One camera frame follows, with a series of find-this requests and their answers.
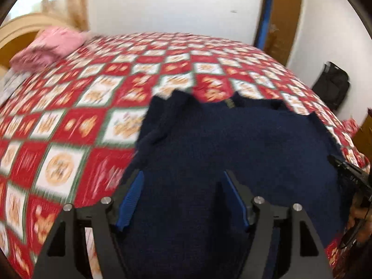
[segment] door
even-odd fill
[[[273,0],[264,51],[286,65],[295,39],[302,0]]]

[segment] black bag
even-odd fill
[[[349,76],[332,62],[324,64],[323,72],[312,90],[328,106],[335,111],[341,105],[349,90]]]

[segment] headboard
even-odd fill
[[[0,76],[3,71],[10,68],[10,59],[31,44],[38,32],[48,26],[62,26],[76,30],[67,22],[43,13],[20,16],[0,27]]]

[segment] white wall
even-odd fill
[[[252,44],[261,0],[88,0],[91,29],[186,32]]]
[[[303,6],[287,67],[308,86],[327,61],[344,69],[351,87],[337,117],[361,124],[372,107],[372,40],[347,0],[304,0]]]

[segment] silver bolt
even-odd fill
[[[295,204],[293,205],[293,210],[299,212],[299,211],[302,210],[302,206],[301,206],[299,203],[295,203]]]
[[[258,205],[261,205],[265,202],[265,199],[261,196],[256,196],[253,200]]]
[[[72,204],[70,203],[67,203],[63,206],[63,210],[68,212],[68,211],[71,211],[72,210]]]
[[[104,205],[108,205],[111,202],[111,197],[105,196],[104,198],[101,199],[101,203]]]

